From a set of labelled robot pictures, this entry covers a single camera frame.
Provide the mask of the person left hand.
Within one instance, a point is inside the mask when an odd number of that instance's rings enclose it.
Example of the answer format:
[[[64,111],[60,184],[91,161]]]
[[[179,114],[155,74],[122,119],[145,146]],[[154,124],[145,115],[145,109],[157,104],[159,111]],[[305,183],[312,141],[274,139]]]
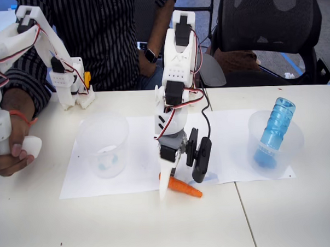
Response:
[[[160,50],[147,49],[138,51],[140,74],[144,77],[151,77],[157,67],[157,59]]]

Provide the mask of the person right hand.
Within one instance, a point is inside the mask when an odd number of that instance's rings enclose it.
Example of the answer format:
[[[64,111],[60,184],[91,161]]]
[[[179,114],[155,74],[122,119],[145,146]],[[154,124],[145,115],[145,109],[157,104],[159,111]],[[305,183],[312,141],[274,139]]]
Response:
[[[23,148],[24,137],[29,133],[29,126],[18,116],[11,116],[12,131],[9,137],[9,155],[0,155],[0,176],[10,177],[14,173],[26,168],[34,161]]]

